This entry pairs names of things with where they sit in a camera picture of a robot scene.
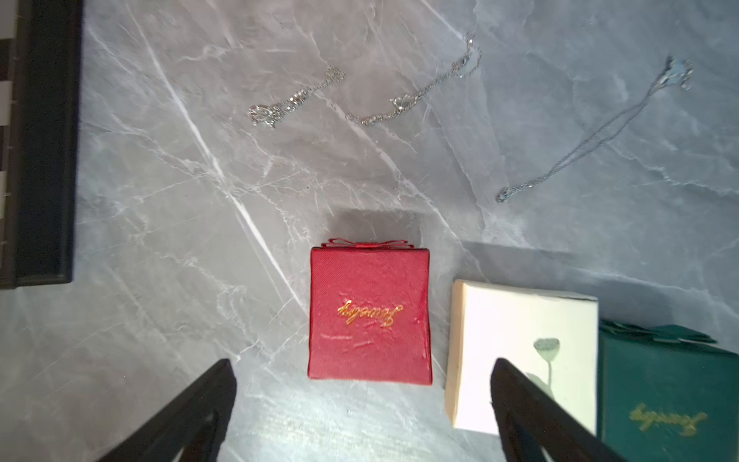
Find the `green jewelry box lid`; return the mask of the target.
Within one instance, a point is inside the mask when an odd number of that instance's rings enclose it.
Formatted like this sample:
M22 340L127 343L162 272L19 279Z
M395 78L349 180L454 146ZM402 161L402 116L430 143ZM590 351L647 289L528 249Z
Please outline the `green jewelry box lid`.
M599 439L627 461L735 461L738 356L678 325L600 322Z

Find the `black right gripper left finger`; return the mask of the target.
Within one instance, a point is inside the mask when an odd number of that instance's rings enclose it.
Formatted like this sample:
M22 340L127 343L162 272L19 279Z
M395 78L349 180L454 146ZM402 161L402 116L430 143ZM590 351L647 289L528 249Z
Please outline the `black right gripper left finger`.
M236 394L231 362L221 359L101 459L216 461Z

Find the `cream booklet with flower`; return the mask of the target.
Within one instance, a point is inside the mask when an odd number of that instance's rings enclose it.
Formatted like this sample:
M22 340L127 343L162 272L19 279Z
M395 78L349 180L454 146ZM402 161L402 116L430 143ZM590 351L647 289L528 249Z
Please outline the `cream booklet with flower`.
M445 392L452 426L498 434L490 377L503 358L595 431L598 344L593 296L455 281Z

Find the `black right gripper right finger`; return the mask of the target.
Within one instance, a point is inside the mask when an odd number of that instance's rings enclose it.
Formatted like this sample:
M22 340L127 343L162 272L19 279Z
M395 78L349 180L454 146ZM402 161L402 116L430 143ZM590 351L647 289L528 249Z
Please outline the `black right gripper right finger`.
M494 365L490 390L508 461L622 459L504 358Z

